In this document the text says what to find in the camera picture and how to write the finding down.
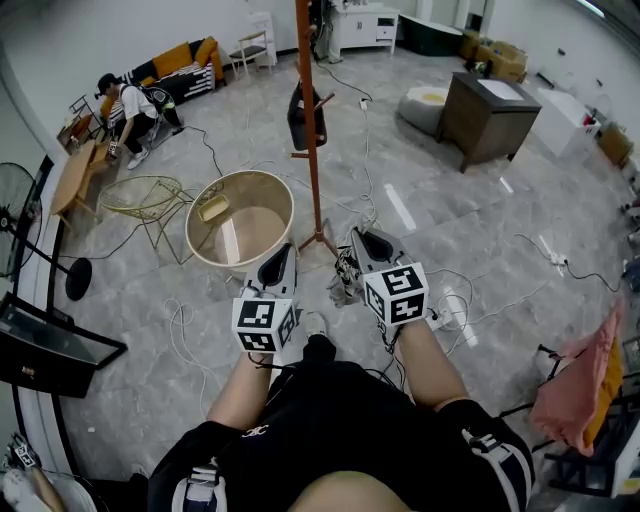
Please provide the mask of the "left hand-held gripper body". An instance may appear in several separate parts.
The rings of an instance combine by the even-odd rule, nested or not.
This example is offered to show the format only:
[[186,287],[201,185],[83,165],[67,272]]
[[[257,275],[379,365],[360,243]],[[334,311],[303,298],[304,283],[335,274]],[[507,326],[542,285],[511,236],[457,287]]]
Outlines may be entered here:
[[282,352],[297,325],[296,285],[296,250],[291,243],[251,265],[232,305],[231,331],[242,351]]

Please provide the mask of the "orange-brown wooden coat rack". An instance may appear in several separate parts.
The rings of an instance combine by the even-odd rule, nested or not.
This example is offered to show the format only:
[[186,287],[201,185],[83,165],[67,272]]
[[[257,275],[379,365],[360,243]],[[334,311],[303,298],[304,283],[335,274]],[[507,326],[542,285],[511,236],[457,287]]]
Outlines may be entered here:
[[309,24],[308,15],[309,0],[295,0],[296,8],[296,26],[298,40],[299,63],[297,69],[299,72],[300,85],[304,102],[304,118],[305,118],[305,134],[307,141],[307,149],[305,153],[292,153],[292,158],[306,159],[309,166],[309,175],[312,191],[313,214],[314,214],[314,231],[313,234],[306,239],[298,248],[303,251],[311,243],[317,242],[324,245],[332,255],[337,258],[338,252],[330,239],[326,236],[323,227],[323,218],[321,210],[321,198],[319,188],[318,161],[317,161],[317,134],[315,127],[315,112],[321,108],[314,103],[313,81],[311,69],[311,50],[310,39],[313,29]]

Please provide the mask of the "person's right forearm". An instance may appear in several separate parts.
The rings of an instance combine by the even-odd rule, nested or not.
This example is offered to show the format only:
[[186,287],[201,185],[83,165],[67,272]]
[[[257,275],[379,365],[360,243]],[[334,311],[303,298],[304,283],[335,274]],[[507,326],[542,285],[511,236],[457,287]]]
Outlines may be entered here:
[[469,398],[459,372],[425,320],[402,325],[397,344],[416,404],[440,410]]

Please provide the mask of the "person's white shoe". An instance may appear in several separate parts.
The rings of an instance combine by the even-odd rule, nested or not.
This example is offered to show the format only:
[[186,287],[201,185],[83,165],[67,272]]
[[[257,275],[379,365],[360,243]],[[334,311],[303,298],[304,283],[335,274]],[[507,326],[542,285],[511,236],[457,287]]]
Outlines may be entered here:
[[302,325],[308,338],[327,335],[327,324],[324,317],[317,311],[308,311],[302,317]]

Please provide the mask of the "round beige glass-top table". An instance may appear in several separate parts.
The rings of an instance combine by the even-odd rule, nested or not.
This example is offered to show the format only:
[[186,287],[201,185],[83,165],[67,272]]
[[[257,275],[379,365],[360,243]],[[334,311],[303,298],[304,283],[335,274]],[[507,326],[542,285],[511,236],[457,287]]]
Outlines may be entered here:
[[[229,208],[209,223],[198,215],[207,199],[224,195]],[[204,188],[191,204],[185,221],[185,238],[202,262],[236,273],[270,250],[292,239],[294,197],[278,176],[262,170],[227,174]]]

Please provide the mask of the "yellow tray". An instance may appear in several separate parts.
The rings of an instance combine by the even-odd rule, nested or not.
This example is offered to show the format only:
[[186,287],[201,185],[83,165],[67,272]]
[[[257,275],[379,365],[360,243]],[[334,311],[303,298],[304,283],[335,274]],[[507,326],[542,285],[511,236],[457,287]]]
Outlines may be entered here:
[[198,208],[198,215],[202,222],[209,223],[223,214],[228,208],[228,199],[220,194],[204,201]]

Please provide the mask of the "person's black shirt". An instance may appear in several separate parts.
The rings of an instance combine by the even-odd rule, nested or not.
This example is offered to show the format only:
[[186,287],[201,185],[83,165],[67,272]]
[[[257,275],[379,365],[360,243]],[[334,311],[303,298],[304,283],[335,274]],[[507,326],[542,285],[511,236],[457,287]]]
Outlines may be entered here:
[[275,382],[258,437],[214,422],[188,431],[149,482],[148,512],[213,464],[227,512],[287,512],[314,481],[358,472],[418,512],[525,512],[530,452],[501,419],[463,399],[431,410],[351,362],[293,367]]

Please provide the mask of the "dark brown cabinet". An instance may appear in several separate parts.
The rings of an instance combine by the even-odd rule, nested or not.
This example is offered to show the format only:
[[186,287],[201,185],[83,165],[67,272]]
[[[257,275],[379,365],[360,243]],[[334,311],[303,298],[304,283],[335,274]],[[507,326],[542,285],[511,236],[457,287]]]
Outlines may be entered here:
[[515,82],[456,72],[435,140],[462,152],[460,172],[500,157],[513,160],[540,111],[538,101]]

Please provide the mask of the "pink cloth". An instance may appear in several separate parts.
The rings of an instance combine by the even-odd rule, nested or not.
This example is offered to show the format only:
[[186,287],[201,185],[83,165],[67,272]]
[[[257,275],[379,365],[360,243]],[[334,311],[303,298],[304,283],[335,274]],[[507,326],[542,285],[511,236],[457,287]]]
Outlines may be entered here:
[[617,300],[591,334],[559,352],[564,366],[539,387],[530,415],[547,438],[591,457],[594,443],[623,381],[619,330],[625,305]]

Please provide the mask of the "black glass-top cabinet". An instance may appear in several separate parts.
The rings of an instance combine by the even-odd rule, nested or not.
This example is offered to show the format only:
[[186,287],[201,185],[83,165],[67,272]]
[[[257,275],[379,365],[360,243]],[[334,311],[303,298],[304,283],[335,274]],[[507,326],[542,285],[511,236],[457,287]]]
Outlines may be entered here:
[[83,398],[96,371],[127,345],[37,308],[12,293],[0,300],[0,380]]

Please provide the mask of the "white box table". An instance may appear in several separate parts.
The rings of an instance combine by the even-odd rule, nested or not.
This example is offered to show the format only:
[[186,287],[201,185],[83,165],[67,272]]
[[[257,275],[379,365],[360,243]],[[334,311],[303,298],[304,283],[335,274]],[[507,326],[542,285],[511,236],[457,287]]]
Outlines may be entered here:
[[536,95],[541,110],[532,131],[556,157],[564,157],[595,138],[601,124],[571,94],[539,88]]

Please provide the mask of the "white chair with dark seat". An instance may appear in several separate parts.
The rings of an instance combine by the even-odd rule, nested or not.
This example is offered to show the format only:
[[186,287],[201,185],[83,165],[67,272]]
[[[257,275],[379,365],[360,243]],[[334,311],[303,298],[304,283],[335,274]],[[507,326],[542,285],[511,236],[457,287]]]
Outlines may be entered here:
[[265,59],[269,73],[272,73],[272,61],[269,54],[269,39],[265,30],[252,33],[238,40],[238,49],[229,55],[234,77],[239,78],[239,70],[244,69],[249,75],[248,64],[252,61],[259,72],[262,65],[259,60]]

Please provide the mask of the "white cabinet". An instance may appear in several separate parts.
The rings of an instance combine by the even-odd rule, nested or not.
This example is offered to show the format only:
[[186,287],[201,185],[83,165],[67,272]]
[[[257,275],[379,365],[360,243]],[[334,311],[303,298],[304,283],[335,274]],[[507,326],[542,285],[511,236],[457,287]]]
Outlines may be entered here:
[[339,3],[344,9],[340,16],[340,49],[387,48],[391,55],[400,11],[379,2],[367,4]]

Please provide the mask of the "large orange cushion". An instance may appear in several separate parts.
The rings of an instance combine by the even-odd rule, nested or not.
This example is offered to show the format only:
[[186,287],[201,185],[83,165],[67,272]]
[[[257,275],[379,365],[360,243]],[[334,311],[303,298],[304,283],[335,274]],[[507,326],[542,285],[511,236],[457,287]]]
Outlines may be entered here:
[[193,63],[190,46],[184,42],[152,59],[158,79],[190,66]]

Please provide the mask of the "small orange cushion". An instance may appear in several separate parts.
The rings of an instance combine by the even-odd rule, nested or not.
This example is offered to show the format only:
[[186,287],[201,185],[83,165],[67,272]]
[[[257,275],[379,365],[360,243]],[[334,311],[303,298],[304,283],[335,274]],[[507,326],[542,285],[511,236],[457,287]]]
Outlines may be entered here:
[[200,67],[204,67],[211,60],[211,54],[217,47],[218,43],[213,37],[206,37],[202,40],[194,54],[194,61],[197,62]]

